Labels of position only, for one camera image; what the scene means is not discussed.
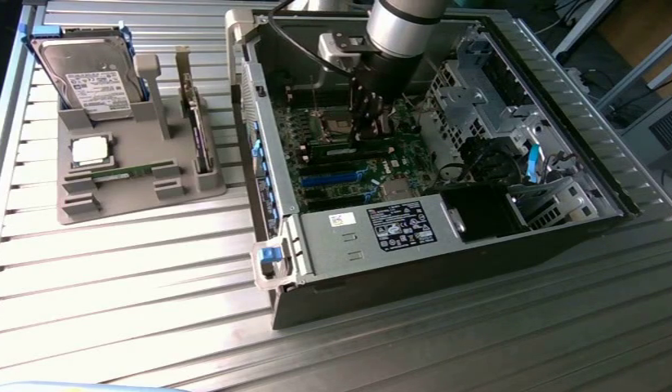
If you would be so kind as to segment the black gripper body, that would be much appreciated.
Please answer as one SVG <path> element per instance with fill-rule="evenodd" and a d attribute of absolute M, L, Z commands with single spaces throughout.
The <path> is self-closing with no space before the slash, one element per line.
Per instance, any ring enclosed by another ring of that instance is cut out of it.
<path fill-rule="evenodd" d="M 373 96 L 391 105 L 404 92 L 421 59 L 423 55 L 396 57 L 379 51 L 362 53 L 353 69 L 352 106 L 358 107 Z"/>

